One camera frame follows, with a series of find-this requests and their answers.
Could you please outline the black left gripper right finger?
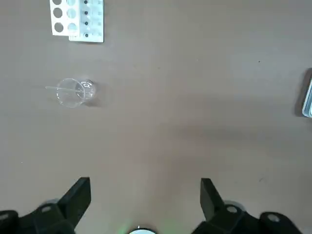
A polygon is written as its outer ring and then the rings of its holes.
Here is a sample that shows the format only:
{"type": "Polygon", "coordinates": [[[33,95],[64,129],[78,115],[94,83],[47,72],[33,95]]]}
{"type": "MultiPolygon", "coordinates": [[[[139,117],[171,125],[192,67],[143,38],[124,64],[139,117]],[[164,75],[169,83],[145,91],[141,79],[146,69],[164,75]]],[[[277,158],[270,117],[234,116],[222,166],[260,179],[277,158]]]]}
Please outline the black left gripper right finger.
{"type": "Polygon", "coordinates": [[[225,204],[209,178],[200,182],[200,206],[205,220],[194,234],[300,234],[297,226],[285,215],[263,212],[259,218],[233,204],[225,204]]]}

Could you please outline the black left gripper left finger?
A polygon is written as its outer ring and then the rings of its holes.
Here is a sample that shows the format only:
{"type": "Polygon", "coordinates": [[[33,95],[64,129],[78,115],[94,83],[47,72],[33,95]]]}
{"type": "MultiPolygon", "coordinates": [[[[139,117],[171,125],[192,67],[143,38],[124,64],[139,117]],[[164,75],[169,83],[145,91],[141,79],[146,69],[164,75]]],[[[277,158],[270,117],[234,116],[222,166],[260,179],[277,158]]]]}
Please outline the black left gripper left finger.
{"type": "Polygon", "coordinates": [[[91,181],[81,177],[58,201],[46,202],[25,216],[0,212],[2,234],[74,234],[91,203],[91,181]]]}

